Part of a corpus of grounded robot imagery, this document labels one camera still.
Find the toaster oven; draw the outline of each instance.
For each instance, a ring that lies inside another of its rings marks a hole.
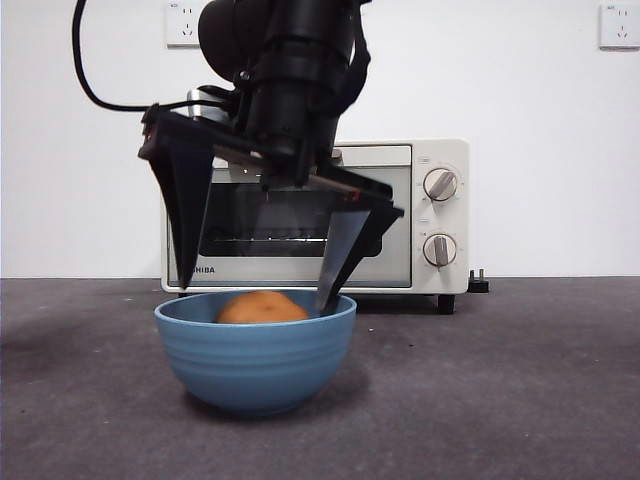
[[[349,277],[348,294],[439,295],[453,309],[468,286],[469,147],[459,139],[337,143],[342,164],[393,187],[405,211]],[[162,286],[199,293],[309,288],[320,274],[335,193],[260,188],[259,172],[214,160],[191,285],[179,287],[170,224],[162,219]]]

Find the bowl rim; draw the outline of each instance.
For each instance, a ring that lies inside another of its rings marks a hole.
[[[195,297],[199,297],[202,295],[219,295],[221,293],[246,293],[246,292],[253,292],[255,291],[255,289],[242,289],[242,290],[223,290],[220,292],[206,292],[206,293],[201,293],[198,295],[194,295],[191,297],[183,297],[183,298],[174,298],[173,300],[168,300],[166,302],[161,303],[160,305],[158,305],[154,310],[153,310],[153,314],[156,317],[157,320],[161,320],[163,322],[168,322],[168,323],[173,323],[176,325],[190,325],[190,326],[198,326],[198,327],[203,327],[203,328],[273,328],[273,327],[287,327],[287,326],[294,326],[294,325],[306,325],[306,324],[311,324],[311,323],[319,323],[319,322],[325,322],[327,320],[331,320],[333,318],[339,317],[339,316],[347,316],[351,313],[353,313],[358,304],[356,303],[356,301],[351,298],[351,297],[347,297],[346,295],[338,295],[338,298],[340,299],[344,299],[347,301],[347,303],[349,304],[349,307],[339,313],[332,313],[331,315],[325,315],[322,317],[314,317],[314,318],[307,318],[305,320],[294,320],[294,321],[290,321],[290,322],[266,322],[266,323],[217,323],[217,322],[194,322],[191,320],[180,320],[178,318],[172,318],[169,317],[167,315],[165,315],[164,313],[160,312],[160,309],[171,305],[172,303],[177,303],[177,302],[184,302],[187,300],[190,300],[192,298]],[[315,290],[311,290],[311,289],[280,289],[280,290],[274,290],[277,292],[315,292]]]

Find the oven knob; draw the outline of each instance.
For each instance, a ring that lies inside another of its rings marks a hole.
[[[448,235],[432,235],[424,242],[422,253],[434,267],[446,267],[456,258],[456,242]]]
[[[444,202],[456,193],[458,179],[456,174],[446,168],[431,170],[424,177],[422,187],[431,200]]]

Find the orange fruit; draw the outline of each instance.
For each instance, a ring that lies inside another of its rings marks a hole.
[[[289,297],[271,290],[242,293],[229,300],[216,317],[218,323],[269,323],[305,320],[309,314]]]

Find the blue bowl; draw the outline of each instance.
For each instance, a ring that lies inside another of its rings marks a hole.
[[[309,313],[284,323],[212,323],[242,291],[171,300],[155,309],[169,363],[199,399],[240,415],[295,408],[335,374],[349,348],[356,302],[338,298],[336,313],[318,316],[315,290],[281,290]]]

